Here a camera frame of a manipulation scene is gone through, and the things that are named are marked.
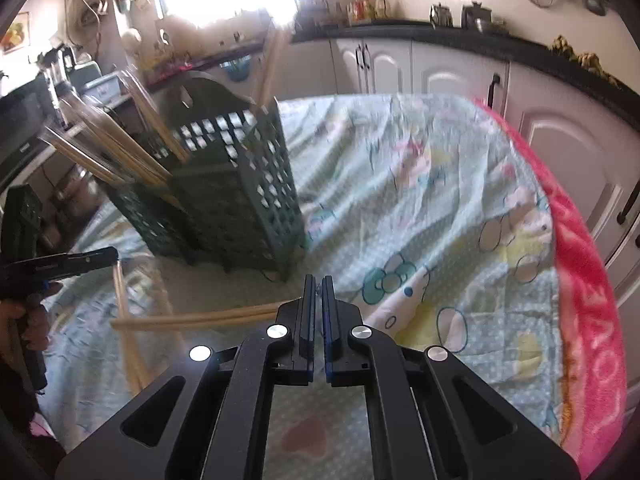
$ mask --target framed picture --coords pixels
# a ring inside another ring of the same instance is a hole
[[[30,44],[29,13],[21,12],[15,17],[11,27],[2,38],[0,47],[5,54],[8,54]]]

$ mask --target pink blanket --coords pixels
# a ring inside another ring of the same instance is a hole
[[[564,352],[560,444],[586,478],[622,429],[626,372],[616,301],[604,264],[576,206],[520,134],[492,110],[484,109],[530,164],[549,200],[556,227]]]

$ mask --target cabinet handle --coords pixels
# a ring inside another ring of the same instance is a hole
[[[369,52],[369,45],[365,43],[364,45],[364,50],[367,51],[367,53]],[[371,67],[367,64],[367,58],[364,55],[364,50],[362,51],[362,63],[364,64],[364,66],[366,67],[367,70],[371,70]]]
[[[489,108],[494,107],[494,89],[496,85],[500,84],[500,75],[494,74],[494,78],[491,79],[491,84],[489,85],[489,95],[486,97],[486,105]]]
[[[361,68],[364,70],[364,66],[360,64],[360,58],[358,57],[358,52],[362,50],[362,45],[358,45],[356,47],[356,65],[358,66],[358,68]]]
[[[620,211],[618,213],[618,216],[616,217],[616,220],[618,221],[618,223],[620,225],[622,225],[623,223],[625,223],[626,221],[626,215],[629,214],[629,211],[631,211],[631,208],[634,206],[634,204],[636,203],[636,200],[638,199],[638,195],[640,194],[640,180],[638,180],[636,182],[636,186],[634,187],[633,191],[631,192],[631,194],[629,195],[628,200],[626,201],[626,204],[624,206],[624,208],[622,209],[622,211]]]

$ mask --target kitchen cabinet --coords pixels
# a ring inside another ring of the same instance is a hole
[[[297,99],[337,92],[334,60],[329,40],[305,41],[289,45],[282,61],[278,99]]]
[[[370,94],[411,93],[411,42],[364,40],[362,63]]]
[[[335,81],[338,94],[366,94],[367,82],[362,65],[362,40],[332,40]]]
[[[630,386],[640,380],[640,248],[636,245],[639,236],[640,222],[636,221],[607,266],[618,302],[625,344],[626,382]]]
[[[606,262],[638,215],[633,203],[622,224],[616,219],[640,178],[640,134],[574,87],[517,63],[505,118],[574,201]]]
[[[404,40],[333,40],[338,94],[411,93],[411,43]]]
[[[507,63],[454,48],[412,43],[414,92],[450,93],[486,104],[494,74],[493,109],[503,115],[508,82]]]

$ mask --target bed sheet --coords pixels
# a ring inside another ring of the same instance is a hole
[[[566,436],[554,218],[504,125],[456,96],[332,96],[280,113],[305,218],[287,283],[152,257],[111,204],[76,250],[118,248],[134,314],[155,312],[165,292],[177,313],[289,300],[306,273],[330,274],[367,324],[413,348],[447,346],[549,436]],[[130,398],[110,272],[68,280],[49,307],[66,321],[41,405],[71,449]],[[219,350],[253,329],[184,335]],[[180,355],[170,335],[138,337],[154,369]],[[312,387],[276,388],[264,477],[371,478],[363,392],[328,387],[316,356]]]

